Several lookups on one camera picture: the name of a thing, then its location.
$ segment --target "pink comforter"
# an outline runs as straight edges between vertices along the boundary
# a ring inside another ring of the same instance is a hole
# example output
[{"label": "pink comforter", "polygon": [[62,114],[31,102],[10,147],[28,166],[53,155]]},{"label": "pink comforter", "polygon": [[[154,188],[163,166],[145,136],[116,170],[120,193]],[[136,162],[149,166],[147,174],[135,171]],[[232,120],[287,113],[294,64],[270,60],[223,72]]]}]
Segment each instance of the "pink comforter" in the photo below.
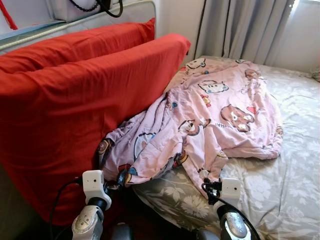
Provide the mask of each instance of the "pink comforter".
[{"label": "pink comforter", "polygon": [[256,65],[199,58],[174,78],[179,86],[101,142],[107,180],[127,169],[126,183],[139,184],[182,165],[202,192],[204,178],[216,181],[230,157],[280,154],[280,112]]}]

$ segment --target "red cushion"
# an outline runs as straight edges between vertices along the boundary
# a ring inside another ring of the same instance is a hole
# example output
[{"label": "red cushion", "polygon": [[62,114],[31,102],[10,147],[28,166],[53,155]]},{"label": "red cushion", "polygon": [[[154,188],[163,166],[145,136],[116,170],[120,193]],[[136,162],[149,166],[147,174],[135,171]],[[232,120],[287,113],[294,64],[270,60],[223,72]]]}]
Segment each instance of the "red cushion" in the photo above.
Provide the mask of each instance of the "red cushion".
[{"label": "red cushion", "polygon": [[[88,60],[1,74],[0,161],[45,220],[60,186],[96,166],[101,139],[162,94],[189,46],[171,34]],[[84,203],[82,188],[68,187],[53,223],[72,223]]]},{"label": "red cushion", "polygon": [[19,48],[0,57],[0,72],[36,71],[117,53],[155,39],[155,19],[70,33]]}]

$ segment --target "cable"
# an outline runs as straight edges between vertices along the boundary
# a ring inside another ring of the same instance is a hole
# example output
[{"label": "cable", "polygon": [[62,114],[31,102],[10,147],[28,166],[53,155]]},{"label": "cable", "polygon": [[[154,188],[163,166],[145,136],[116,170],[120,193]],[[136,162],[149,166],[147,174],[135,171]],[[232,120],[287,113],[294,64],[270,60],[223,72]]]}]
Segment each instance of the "cable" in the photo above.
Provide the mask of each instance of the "cable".
[{"label": "cable", "polygon": [[79,6],[78,4],[76,4],[73,0],[69,0],[70,3],[72,3],[77,9],[81,10],[82,12],[85,12],[85,13],[90,13],[92,12],[93,10],[95,10],[97,7],[98,7],[98,3],[96,2],[95,5],[89,9],[85,9],[81,6]]},{"label": "cable", "polygon": [[124,11],[124,4],[122,2],[122,0],[119,0],[119,4],[120,4],[120,11],[117,15],[113,14],[112,12],[109,11],[109,8],[107,6],[105,6],[103,4],[103,2],[101,0],[96,0],[96,3],[93,7],[89,8],[89,9],[85,9],[81,6],[79,6],[78,4],[76,4],[73,0],[69,0],[77,9],[81,10],[82,12],[85,12],[85,13],[89,13],[89,12],[92,12],[93,10],[95,10],[98,5],[100,5],[100,7],[107,13],[109,14],[111,17],[114,17],[114,18],[119,18],[121,15],[122,15],[122,12]]},{"label": "cable", "polygon": [[122,15],[122,12],[124,10],[124,4],[122,2],[122,0],[119,0],[119,4],[120,4],[120,11],[117,15],[111,13],[108,9],[108,7],[106,7],[101,0],[96,0],[96,2],[101,6],[101,8],[107,13],[109,14],[111,17],[114,17],[114,18],[119,18],[121,15]]},{"label": "cable", "polygon": [[208,194],[208,196],[210,195],[211,197],[213,197],[213,198],[216,199],[217,201],[220,201],[221,203],[229,206],[230,208],[232,208],[233,210],[235,210],[238,214],[240,214],[240,216],[246,221],[246,223],[247,223],[247,224],[250,226],[250,228],[252,229],[252,231],[253,231],[256,239],[257,239],[257,240],[261,240],[261,239],[260,239],[260,236],[259,236],[259,234],[258,234],[258,232],[257,232],[257,230],[256,230],[255,227],[251,224],[251,222],[249,221],[249,219],[248,219],[240,210],[238,210],[238,208],[236,208],[236,207],[233,206],[232,204],[226,202],[225,200],[222,200],[221,198],[219,198],[219,197],[217,197],[217,196],[215,196],[215,195],[212,195],[211,192],[209,192],[209,191],[206,189],[205,186],[207,186],[207,185],[210,185],[210,183],[207,183],[207,182],[202,183],[201,187],[202,187],[203,191],[205,191],[206,194]]},{"label": "cable", "polygon": [[75,180],[69,181],[69,182],[65,183],[64,185],[62,185],[62,187],[60,187],[60,189],[59,189],[59,191],[58,191],[58,193],[57,193],[57,195],[56,195],[56,197],[55,197],[55,200],[54,200],[54,203],[53,203],[53,207],[52,207],[52,210],[51,210],[51,212],[50,212],[50,217],[49,217],[49,231],[50,231],[50,239],[51,239],[51,240],[56,240],[57,237],[58,237],[59,235],[61,235],[62,232],[65,230],[65,229],[63,229],[63,230],[58,234],[58,236],[55,238],[55,237],[54,237],[53,230],[52,230],[52,221],[53,221],[53,218],[54,218],[54,212],[55,212],[57,203],[58,203],[58,201],[59,201],[59,197],[60,197],[63,189],[64,189],[66,186],[70,185],[70,184],[79,184],[79,185],[81,185],[81,184],[82,184],[82,176],[76,178]]}]

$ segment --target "mattress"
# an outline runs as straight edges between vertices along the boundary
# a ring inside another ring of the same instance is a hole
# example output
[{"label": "mattress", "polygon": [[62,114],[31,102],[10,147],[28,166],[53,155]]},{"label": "mattress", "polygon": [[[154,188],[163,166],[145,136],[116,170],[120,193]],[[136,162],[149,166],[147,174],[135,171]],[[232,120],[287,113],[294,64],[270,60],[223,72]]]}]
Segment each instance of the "mattress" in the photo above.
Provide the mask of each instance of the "mattress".
[{"label": "mattress", "polygon": [[[218,61],[231,59],[202,56]],[[264,239],[320,238],[320,85],[306,73],[259,66],[283,118],[284,140],[277,159],[230,158],[221,177],[241,181],[238,208]],[[167,90],[179,82],[170,82]],[[214,207],[194,187],[182,166],[135,185],[135,193],[172,224],[220,234]]]}]

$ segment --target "gray curtain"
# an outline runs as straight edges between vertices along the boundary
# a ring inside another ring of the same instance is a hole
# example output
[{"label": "gray curtain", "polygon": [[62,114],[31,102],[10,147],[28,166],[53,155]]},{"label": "gray curtain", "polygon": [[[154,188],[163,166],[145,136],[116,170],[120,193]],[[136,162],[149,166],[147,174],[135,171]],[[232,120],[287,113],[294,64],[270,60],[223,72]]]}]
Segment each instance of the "gray curtain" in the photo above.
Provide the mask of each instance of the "gray curtain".
[{"label": "gray curtain", "polygon": [[295,0],[207,0],[195,57],[272,65]]}]

